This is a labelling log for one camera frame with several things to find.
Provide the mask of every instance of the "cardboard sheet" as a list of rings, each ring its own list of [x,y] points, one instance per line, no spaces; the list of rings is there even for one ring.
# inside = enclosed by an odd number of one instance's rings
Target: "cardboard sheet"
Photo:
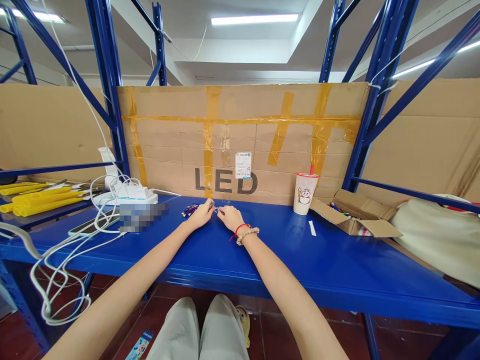
[[[92,90],[104,104],[100,89]],[[4,170],[101,163],[104,147],[80,90],[70,86],[0,85],[0,168]],[[110,144],[110,129],[97,114]],[[93,180],[105,168],[37,174],[48,180]]]
[[[384,113],[410,87],[400,81]],[[373,141],[362,178],[480,202],[480,79],[434,79]],[[358,194],[397,206],[407,195],[365,184]]]
[[[313,162],[314,197],[341,187],[366,83],[118,88],[131,175],[182,195],[291,205]],[[235,178],[251,153],[251,178]]]

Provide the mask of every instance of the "fluorescent ceiling light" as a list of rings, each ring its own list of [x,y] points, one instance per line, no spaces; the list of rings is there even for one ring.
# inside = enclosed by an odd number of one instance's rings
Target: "fluorescent ceiling light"
[[[17,9],[12,9],[13,15],[15,15],[17,18],[22,18],[25,19],[25,16],[20,12],[20,10]],[[46,12],[37,12],[34,11],[33,14],[36,16],[37,19],[49,23],[64,23],[65,21],[58,15],[55,14],[50,14]],[[5,10],[0,8],[0,15],[5,15]]]
[[[474,43],[472,43],[472,44],[470,44],[470,45],[464,46],[464,47],[462,47],[460,50],[458,50],[457,54],[460,54],[461,52],[464,52],[464,51],[466,51],[466,50],[470,50],[470,49],[472,49],[472,48],[474,48],[474,47],[477,47],[477,46],[479,46],[479,45],[480,45],[480,41],[477,41],[477,42],[474,42]],[[430,60],[430,61],[427,61],[427,62],[424,62],[424,63],[421,63],[420,65],[414,66],[414,67],[409,68],[409,69],[407,69],[407,70],[405,70],[405,71],[399,72],[398,74],[393,75],[393,76],[392,76],[392,79],[398,78],[398,77],[400,77],[400,76],[402,76],[402,75],[405,75],[405,74],[408,74],[408,73],[411,73],[412,71],[415,71],[415,70],[424,68],[424,67],[432,64],[434,61],[435,61],[435,59]]]
[[[290,23],[296,22],[298,14],[281,15],[258,15],[258,16],[237,16],[237,17],[213,17],[212,25],[238,25],[238,24],[262,24],[262,23]]]

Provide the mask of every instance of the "red string bracelet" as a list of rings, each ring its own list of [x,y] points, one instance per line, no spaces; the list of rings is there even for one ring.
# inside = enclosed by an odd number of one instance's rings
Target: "red string bracelet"
[[[239,236],[237,235],[237,231],[239,231],[239,229],[240,229],[242,226],[248,226],[250,229],[252,228],[252,227],[250,226],[250,224],[242,224],[242,225],[240,225],[239,227],[236,228],[235,234],[233,234],[233,236],[230,238],[229,242],[231,242],[233,238],[237,238],[237,239],[239,238]]]

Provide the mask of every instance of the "yellow foam tube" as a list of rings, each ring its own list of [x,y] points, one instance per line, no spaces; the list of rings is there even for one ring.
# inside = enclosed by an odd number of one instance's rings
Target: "yellow foam tube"
[[[70,190],[72,190],[71,186],[64,186],[64,187],[59,187],[58,189],[52,189],[52,190],[44,190],[40,192],[36,192],[31,194],[31,198],[43,198],[47,197],[50,195],[55,195],[55,194],[63,194],[63,193],[68,193]]]
[[[23,203],[26,199],[29,199],[31,196],[32,196],[32,194],[17,195],[11,200],[11,202],[19,205],[19,204]]]
[[[75,204],[75,203],[81,202],[82,200],[83,200],[82,197],[74,197],[66,200],[60,200],[60,201],[50,202],[47,204],[31,206],[31,207],[19,206],[19,208],[21,210],[21,216],[27,217],[27,216],[44,213],[46,211],[50,211],[53,209],[58,209],[65,205]]]
[[[23,209],[23,206],[15,205],[13,207],[13,214],[15,216],[22,216],[22,209]]]
[[[34,197],[34,198],[31,197],[31,198],[27,198],[24,201],[24,206],[26,208],[29,208],[32,206],[53,203],[60,200],[76,198],[78,195],[83,193],[84,193],[83,191],[72,191],[72,192],[60,193],[60,194],[44,196],[44,197]]]
[[[17,182],[14,184],[8,184],[8,185],[0,185],[0,190],[3,189],[10,189],[10,188],[18,188],[21,186],[27,186],[27,185],[38,185],[40,184],[39,182]]]
[[[14,206],[15,206],[14,203],[2,205],[0,206],[0,213],[4,213],[4,214],[10,213],[14,210]]]
[[[6,195],[13,195],[13,194],[19,194],[23,193],[28,190],[33,190],[33,189],[42,189],[49,187],[50,185],[48,184],[38,184],[38,185],[27,185],[27,186],[18,186],[18,187],[11,187],[11,188],[6,188],[3,190],[0,190],[0,194],[3,196]]]

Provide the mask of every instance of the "small sticker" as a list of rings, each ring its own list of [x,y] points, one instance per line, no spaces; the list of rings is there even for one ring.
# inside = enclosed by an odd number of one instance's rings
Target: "small sticker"
[[[235,155],[235,179],[250,179],[252,153],[237,152]]]

